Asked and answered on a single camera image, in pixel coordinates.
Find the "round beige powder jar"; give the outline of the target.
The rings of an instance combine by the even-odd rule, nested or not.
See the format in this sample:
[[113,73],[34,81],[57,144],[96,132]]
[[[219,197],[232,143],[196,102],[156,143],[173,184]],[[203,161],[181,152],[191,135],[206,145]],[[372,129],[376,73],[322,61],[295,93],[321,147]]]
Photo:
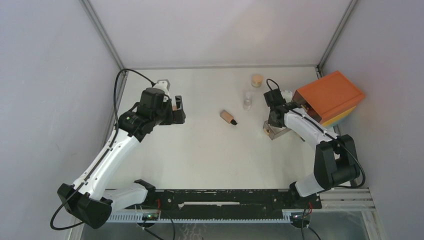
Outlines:
[[261,74],[253,74],[251,76],[251,85],[254,88],[259,88],[262,86],[262,83],[264,81],[264,77]]

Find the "clear small bottle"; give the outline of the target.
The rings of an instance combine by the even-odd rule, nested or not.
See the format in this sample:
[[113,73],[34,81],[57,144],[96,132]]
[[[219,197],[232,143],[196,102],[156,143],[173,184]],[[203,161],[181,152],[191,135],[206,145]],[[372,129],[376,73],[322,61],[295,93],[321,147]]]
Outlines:
[[251,92],[246,92],[243,99],[243,109],[249,111],[252,107],[253,96]]

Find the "orange clear drawer organizer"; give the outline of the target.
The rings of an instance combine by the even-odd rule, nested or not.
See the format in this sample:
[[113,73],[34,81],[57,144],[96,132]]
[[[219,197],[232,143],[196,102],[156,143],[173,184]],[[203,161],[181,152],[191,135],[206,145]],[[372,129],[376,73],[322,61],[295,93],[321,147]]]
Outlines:
[[[285,99],[284,91],[279,86],[270,88],[269,91],[274,89],[280,90]],[[293,103],[293,110],[302,109],[304,114],[326,130],[348,116],[365,96],[340,71],[334,71],[298,88],[285,100]]]

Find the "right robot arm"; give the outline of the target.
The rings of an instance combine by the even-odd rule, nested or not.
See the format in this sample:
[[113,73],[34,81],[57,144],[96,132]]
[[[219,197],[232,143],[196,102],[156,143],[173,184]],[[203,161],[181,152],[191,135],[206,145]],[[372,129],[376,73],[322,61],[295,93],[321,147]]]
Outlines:
[[309,196],[336,188],[358,178],[363,171],[356,152],[354,139],[324,129],[302,109],[284,114],[287,128],[300,135],[314,150],[313,172],[294,182],[289,203],[302,208]]

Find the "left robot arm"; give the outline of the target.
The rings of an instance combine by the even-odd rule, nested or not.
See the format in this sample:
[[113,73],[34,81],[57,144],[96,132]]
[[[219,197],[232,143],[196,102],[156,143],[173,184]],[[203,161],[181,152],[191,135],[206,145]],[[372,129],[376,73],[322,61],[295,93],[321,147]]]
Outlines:
[[288,221],[292,206],[286,191],[277,189],[158,190],[138,179],[124,188],[107,185],[129,153],[156,126],[183,124],[181,96],[169,96],[165,87],[149,87],[124,112],[117,128],[91,165],[72,184],[62,184],[62,207],[81,224],[103,226],[115,212],[131,207],[139,222],[276,222]]

